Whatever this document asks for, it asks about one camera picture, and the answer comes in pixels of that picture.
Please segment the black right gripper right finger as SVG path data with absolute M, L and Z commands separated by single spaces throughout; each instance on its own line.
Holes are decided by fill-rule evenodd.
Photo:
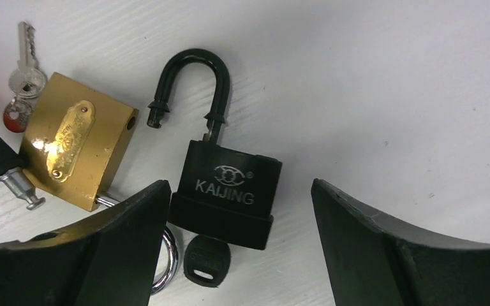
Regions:
M 490 305 L 490 244 L 412 225 L 323 179 L 311 197 L 337 305 Z

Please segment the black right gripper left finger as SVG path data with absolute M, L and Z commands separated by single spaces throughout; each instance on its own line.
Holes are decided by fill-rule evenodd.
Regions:
M 158 180 L 73 224 L 1 243 L 0 305 L 147 305 L 170 196 Z

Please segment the black padlock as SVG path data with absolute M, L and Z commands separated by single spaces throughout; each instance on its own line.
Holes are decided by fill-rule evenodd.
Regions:
M 283 164 L 272 157 L 219 145 L 231 88 L 223 60 L 202 48 L 174 55 L 161 72 L 149 104 L 147 125 L 162 127 L 178 73 L 192 63 L 209 67 L 216 85 L 205 115 L 207 132 L 201 140 L 189 143 L 179 186 L 171 197 L 168 221 L 227 244 L 264 250 L 274 222 L 272 206 Z

